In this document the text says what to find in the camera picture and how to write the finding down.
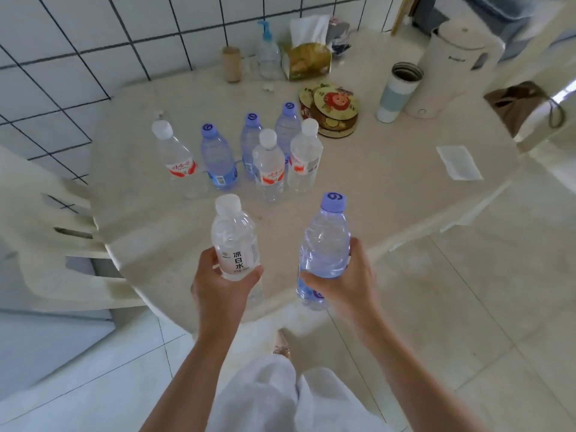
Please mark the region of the white and grey tumbler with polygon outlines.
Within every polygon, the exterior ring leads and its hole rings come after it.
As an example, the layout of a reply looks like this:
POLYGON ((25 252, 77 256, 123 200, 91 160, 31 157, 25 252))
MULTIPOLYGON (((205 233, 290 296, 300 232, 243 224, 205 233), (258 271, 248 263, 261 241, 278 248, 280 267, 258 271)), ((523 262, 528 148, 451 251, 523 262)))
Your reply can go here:
POLYGON ((380 123, 393 123, 422 79, 423 70, 414 63, 395 63, 379 99, 376 119, 380 123))

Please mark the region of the red-label white-cap water bottle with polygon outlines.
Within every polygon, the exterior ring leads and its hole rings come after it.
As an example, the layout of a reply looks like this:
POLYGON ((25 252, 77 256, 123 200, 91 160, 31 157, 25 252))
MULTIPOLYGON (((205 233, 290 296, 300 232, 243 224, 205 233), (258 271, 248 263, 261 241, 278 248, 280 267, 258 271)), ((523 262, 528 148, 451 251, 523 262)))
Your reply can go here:
POLYGON ((313 187, 322 153, 319 123, 307 118, 301 124, 300 133, 290 143, 287 182, 292 190, 305 192, 313 187))
POLYGON ((156 120, 151 130, 157 140, 162 165, 170 174, 170 183, 187 199, 198 195, 196 182, 197 163, 191 151, 175 136, 172 125, 166 120, 156 120))
POLYGON ((284 191, 285 156, 277 143, 277 133, 263 129, 252 150, 256 188, 264 200, 276 202, 284 191))

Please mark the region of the person's left hand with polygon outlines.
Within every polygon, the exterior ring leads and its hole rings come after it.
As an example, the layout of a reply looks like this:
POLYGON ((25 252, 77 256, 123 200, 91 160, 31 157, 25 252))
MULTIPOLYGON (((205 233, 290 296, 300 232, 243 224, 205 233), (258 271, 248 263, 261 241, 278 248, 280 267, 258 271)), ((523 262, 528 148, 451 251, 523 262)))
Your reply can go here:
POLYGON ((199 335, 232 340, 250 293, 233 290, 232 283, 222 276, 214 247, 200 255, 192 293, 198 309, 199 335))

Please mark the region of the white-label white-cap water bottle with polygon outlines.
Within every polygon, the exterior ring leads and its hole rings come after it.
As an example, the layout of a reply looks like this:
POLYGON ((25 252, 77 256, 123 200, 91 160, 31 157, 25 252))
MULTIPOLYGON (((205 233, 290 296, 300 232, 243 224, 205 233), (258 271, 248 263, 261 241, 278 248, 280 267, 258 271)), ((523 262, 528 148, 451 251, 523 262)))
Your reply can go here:
POLYGON ((260 265, 256 226, 232 193, 218 197, 215 210, 211 239, 220 270, 225 279, 238 282, 260 265))

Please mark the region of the person's white clothing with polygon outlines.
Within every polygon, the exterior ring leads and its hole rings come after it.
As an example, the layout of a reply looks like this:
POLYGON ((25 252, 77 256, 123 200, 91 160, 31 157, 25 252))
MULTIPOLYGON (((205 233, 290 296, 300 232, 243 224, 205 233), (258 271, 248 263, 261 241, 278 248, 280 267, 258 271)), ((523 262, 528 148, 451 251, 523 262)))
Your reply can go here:
POLYGON ((257 358, 217 394, 205 432, 393 432, 333 371, 297 375, 284 356, 257 358))

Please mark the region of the brown bag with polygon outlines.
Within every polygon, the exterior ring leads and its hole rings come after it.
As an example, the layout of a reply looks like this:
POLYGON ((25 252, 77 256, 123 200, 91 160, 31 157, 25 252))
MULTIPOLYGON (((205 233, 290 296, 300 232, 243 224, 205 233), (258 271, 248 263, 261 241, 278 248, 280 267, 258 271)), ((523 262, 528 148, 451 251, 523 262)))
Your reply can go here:
POLYGON ((544 103, 549 106, 549 128, 561 128, 566 121, 566 112, 561 104, 531 80, 490 91, 483 98, 498 115, 511 137, 518 135, 529 116, 544 103))

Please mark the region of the person's right forearm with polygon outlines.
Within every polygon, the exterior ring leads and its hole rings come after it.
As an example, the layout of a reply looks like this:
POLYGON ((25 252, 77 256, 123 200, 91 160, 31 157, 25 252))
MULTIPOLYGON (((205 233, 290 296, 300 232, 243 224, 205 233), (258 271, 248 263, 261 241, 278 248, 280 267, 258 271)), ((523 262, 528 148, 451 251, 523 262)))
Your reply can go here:
POLYGON ((488 432, 380 313, 360 311, 344 318, 378 362, 413 432, 488 432))

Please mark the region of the yellow tissue pack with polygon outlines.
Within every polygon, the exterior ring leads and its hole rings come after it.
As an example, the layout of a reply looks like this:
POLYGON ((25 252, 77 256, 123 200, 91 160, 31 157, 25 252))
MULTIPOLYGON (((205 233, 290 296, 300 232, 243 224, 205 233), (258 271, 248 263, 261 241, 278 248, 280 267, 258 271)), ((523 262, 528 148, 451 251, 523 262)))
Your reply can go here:
POLYGON ((330 15, 293 18, 289 36, 279 44, 280 66, 290 82, 326 75, 331 68, 332 52, 327 45, 330 15))

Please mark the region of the clear pump dispenser bottle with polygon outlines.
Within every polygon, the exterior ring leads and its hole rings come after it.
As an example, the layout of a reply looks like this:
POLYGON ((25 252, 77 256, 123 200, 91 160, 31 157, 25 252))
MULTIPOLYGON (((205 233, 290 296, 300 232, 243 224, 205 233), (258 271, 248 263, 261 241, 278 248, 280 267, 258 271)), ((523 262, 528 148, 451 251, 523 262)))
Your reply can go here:
POLYGON ((257 24, 262 27, 256 54, 258 73, 265 80, 282 80, 281 52, 270 31, 269 21, 261 19, 257 24))

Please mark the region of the beige cylindrical cup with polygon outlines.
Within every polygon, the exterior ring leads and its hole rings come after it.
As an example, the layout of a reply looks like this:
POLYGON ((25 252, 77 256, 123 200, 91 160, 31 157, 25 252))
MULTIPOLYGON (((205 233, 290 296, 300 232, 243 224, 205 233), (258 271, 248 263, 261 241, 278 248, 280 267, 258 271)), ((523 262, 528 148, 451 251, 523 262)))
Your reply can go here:
POLYGON ((225 46, 221 51, 221 62, 225 80, 228 83, 238 83, 242 78, 242 57, 239 48, 225 46))

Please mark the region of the white electric kettle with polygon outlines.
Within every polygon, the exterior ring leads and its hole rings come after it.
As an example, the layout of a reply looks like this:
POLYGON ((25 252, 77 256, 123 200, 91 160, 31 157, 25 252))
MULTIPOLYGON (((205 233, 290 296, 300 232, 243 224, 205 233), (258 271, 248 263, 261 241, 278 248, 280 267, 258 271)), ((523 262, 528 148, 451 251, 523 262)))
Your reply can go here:
POLYGON ((505 43, 492 33, 473 28, 460 19, 444 21, 433 29, 418 67, 423 78, 404 111, 419 119, 432 119, 443 108, 493 71, 505 51, 505 43))

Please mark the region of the wooden stick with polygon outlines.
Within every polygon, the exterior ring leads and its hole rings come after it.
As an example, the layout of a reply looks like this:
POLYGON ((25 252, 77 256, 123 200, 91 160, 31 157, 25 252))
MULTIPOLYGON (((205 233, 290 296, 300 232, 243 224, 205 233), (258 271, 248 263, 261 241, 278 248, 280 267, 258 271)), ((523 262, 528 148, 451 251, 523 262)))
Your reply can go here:
POLYGON ((410 11, 412 6, 413 0, 401 0, 396 18, 394 19, 393 26, 391 28, 391 36, 395 36, 399 30, 400 25, 404 21, 404 17, 407 15, 407 12, 410 11))

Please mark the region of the blue-cap clear water bottle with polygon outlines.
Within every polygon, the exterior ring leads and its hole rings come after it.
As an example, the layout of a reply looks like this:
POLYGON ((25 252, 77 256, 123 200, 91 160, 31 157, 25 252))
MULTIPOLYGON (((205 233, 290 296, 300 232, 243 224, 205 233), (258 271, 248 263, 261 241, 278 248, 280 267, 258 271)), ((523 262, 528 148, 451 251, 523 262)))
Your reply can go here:
POLYGON ((245 125, 241 132, 240 147, 244 170, 247 177, 255 180, 253 150, 260 144, 262 125, 256 113, 248 113, 245 117, 245 125))
POLYGON ((212 123, 201 129, 200 151, 211 182, 221 191, 229 191, 238 178, 236 162, 227 140, 212 123))
POLYGON ((289 167, 290 143, 292 139, 301 132, 301 121, 299 110, 294 102, 286 102, 282 112, 275 123, 277 134, 277 144, 284 154, 284 168, 289 167))
POLYGON ((306 228, 299 253, 298 273, 338 278, 349 262, 350 231, 344 216, 347 197, 337 192, 323 195, 320 211, 306 228))

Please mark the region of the white paper napkin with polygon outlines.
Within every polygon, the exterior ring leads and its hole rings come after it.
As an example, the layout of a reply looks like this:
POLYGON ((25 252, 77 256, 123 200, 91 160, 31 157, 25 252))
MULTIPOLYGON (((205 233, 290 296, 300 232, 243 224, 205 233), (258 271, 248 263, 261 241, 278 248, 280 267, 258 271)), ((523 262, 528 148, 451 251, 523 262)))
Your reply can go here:
POLYGON ((436 151, 451 179, 455 181, 480 181, 484 179, 465 146, 443 145, 438 146, 436 151))

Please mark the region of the person's left forearm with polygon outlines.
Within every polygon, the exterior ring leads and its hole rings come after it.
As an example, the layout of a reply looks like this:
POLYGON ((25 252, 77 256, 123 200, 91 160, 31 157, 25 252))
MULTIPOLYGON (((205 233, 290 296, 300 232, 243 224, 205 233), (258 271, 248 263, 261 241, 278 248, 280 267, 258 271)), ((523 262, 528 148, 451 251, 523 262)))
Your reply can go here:
POLYGON ((205 432, 220 372, 238 326, 201 330, 139 432, 205 432))

